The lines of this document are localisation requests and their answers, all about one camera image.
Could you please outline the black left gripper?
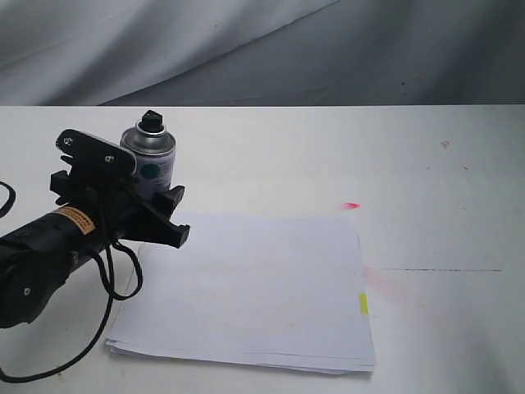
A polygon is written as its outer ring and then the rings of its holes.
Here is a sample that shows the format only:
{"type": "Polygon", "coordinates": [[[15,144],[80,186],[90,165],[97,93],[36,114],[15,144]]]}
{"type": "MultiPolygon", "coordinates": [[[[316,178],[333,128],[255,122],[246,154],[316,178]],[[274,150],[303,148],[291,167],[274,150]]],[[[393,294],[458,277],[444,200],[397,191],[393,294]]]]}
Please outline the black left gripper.
{"type": "Polygon", "coordinates": [[[104,188],[78,186],[66,170],[61,170],[51,175],[49,189],[58,196],[56,205],[69,204],[101,213],[99,221],[106,223],[113,241],[142,241],[179,249],[188,239],[190,225],[171,221],[184,197],[184,186],[166,192],[144,190],[124,181],[104,188]]]}

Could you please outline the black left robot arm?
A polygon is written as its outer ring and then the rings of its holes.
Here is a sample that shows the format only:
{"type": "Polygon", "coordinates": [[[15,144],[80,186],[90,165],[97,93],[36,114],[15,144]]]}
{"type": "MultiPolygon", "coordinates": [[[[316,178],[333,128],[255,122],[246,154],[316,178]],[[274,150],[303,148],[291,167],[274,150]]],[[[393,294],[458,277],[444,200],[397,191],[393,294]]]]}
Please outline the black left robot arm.
{"type": "Polygon", "coordinates": [[[136,253],[122,241],[180,248],[190,227],[170,218],[184,186],[141,197],[124,177],[52,174],[59,207],[1,238],[1,326],[33,322],[68,277],[104,250],[130,257],[143,283],[136,253]]]}

